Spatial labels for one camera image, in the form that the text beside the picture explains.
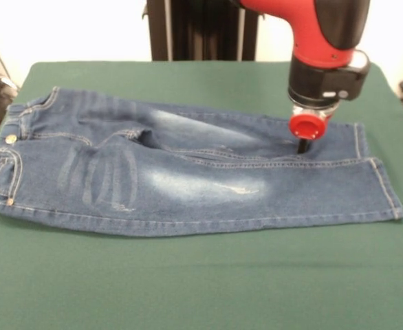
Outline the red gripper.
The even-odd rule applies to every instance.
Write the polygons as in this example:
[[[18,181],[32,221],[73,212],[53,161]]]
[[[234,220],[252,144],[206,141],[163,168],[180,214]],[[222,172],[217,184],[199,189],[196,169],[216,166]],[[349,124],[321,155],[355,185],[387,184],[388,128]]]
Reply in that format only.
[[[289,121],[291,133],[299,140],[298,154],[307,151],[308,140],[320,139],[327,130],[327,116],[317,111],[293,113]]]

